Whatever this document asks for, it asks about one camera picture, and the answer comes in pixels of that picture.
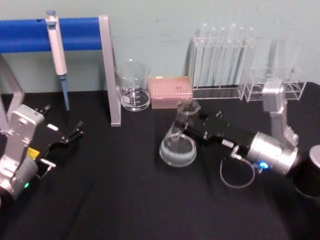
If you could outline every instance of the black cylinder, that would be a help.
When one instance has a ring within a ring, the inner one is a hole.
[[[314,146],[293,175],[296,189],[309,197],[320,196],[320,145]]]

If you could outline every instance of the blue led light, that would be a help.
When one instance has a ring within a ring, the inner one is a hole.
[[[262,169],[268,169],[269,168],[269,165],[266,162],[263,162],[263,161],[259,163],[259,166]]]

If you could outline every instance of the pipette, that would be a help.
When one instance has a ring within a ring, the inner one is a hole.
[[[56,74],[58,75],[61,81],[65,108],[67,111],[69,111],[70,107],[66,80],[67,65],[64,53],[64,46],[62,44],[59,17],[57,16],[56,11],[54,10],[49,10],[46,13],[48,14],[48,17],[45,19],[46,29],[49,35],[54,67]]]

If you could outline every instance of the blue bar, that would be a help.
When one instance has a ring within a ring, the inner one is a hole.
[[[60,18],[65,51],[101,50],[99,19]],[[0,53],[51,51],[45,19],[0,20]]]

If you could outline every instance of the pipette tip box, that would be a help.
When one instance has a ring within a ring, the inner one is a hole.
[[[191,100],[193,97],[188,76],[151,77],[149,91],[153,109],[175,109],[179,102]]]

